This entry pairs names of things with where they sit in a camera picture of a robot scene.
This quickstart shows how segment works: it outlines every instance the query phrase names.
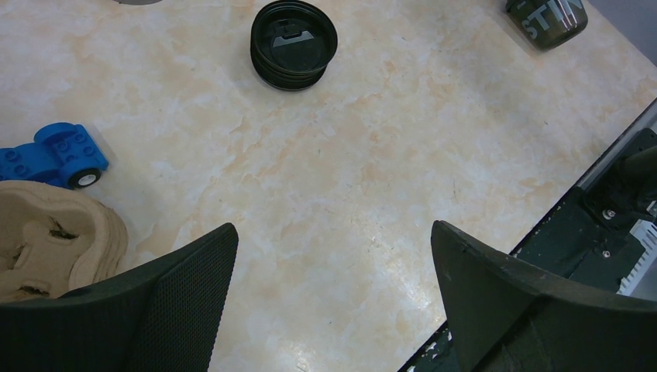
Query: blue toy car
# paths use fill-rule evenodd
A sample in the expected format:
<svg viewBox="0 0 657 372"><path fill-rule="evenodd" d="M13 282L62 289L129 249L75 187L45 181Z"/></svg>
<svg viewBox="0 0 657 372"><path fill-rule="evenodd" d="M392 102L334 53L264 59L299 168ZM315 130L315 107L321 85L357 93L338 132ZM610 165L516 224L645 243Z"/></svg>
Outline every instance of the blue toy car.
<svg viewBox="0 0 657 372"><path fill-rule="evenodd" d="M34 143L0 149L0 181L23 180L60 188L86 188L109 166L81 125L56 122L34 135Z"/></svg>

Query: black cup lid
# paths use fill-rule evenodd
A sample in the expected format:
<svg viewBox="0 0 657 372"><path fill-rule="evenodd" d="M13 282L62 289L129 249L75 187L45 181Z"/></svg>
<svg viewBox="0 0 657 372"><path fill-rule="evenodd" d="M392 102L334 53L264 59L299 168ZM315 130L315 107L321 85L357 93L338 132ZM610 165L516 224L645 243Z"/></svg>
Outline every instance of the black cup lid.
<svg viewBox="0 0 657 372"><path fill-rule="evenodd" d="M276 88L308 88L335 55L338 35L331 20L313 5L282 0L265 6L251 29L251 60Z"/></svg>

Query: black machine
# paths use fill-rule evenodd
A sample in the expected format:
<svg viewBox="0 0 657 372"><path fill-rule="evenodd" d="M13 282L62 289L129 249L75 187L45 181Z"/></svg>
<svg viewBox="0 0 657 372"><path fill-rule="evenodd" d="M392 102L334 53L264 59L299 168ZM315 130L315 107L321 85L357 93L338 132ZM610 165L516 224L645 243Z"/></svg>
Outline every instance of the black machine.
<svg viewBox="0 0 657 372"><path fill-rule="evenodd" d="M657 370L657 100L515 247L432 230L448 322L400 372Z"/></svg>

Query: mesh pad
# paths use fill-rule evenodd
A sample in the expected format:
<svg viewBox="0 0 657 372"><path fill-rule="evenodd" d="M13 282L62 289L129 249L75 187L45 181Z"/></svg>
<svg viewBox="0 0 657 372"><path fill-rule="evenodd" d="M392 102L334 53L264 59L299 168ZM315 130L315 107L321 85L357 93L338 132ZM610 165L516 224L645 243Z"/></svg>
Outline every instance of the mesh pad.
<svg viewBox="0 0 657 372"><path fill-rule="evenodd" d="M134 339L127 371L208 369L237 254L236 240L236 235L206 239L161 277Z"/></svg>

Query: screw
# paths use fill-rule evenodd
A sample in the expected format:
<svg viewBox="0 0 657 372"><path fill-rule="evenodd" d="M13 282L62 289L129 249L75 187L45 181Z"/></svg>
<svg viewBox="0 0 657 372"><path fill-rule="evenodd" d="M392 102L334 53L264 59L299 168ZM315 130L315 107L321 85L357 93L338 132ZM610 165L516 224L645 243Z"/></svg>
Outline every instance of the screw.
<svg viewBox="0 0 657 372"><path fill-rule="evenodd" d="M602 212L602 216L604 219L612 219L613 217L616 217L616 212L612 211L611 209L607 209Z"/></svg>

